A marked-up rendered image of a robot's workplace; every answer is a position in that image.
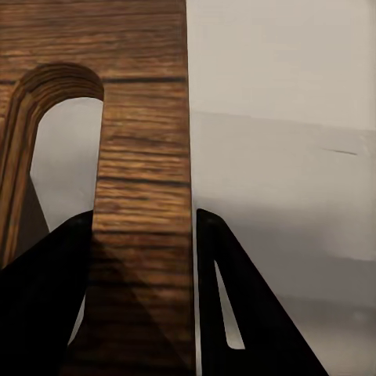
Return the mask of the cutting board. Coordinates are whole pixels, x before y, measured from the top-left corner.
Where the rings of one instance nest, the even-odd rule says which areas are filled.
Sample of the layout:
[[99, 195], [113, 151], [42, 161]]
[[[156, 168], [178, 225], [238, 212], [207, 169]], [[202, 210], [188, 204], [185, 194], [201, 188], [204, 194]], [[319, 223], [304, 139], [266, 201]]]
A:
[[197, 376], [186, 0], [0, 0], [0, 271], [38, 125], [103, 101], [84, 318], [57, 376]]

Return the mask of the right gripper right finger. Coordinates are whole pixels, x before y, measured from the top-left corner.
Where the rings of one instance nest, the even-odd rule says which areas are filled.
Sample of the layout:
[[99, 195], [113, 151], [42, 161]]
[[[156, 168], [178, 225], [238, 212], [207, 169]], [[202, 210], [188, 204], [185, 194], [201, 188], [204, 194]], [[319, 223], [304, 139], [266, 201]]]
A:
[[[202, 376], [328, 376], [227, 223], [197, 209]], [[245, 349], [227, 345], [218, 264]]]

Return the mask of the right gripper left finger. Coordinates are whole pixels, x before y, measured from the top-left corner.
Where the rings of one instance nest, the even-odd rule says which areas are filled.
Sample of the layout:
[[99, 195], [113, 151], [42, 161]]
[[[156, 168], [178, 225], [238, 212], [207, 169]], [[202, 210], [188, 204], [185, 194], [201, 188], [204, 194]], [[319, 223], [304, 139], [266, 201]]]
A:
[[0, 376], [57, 376], [85, 298], [93, 209], [0, 271]]

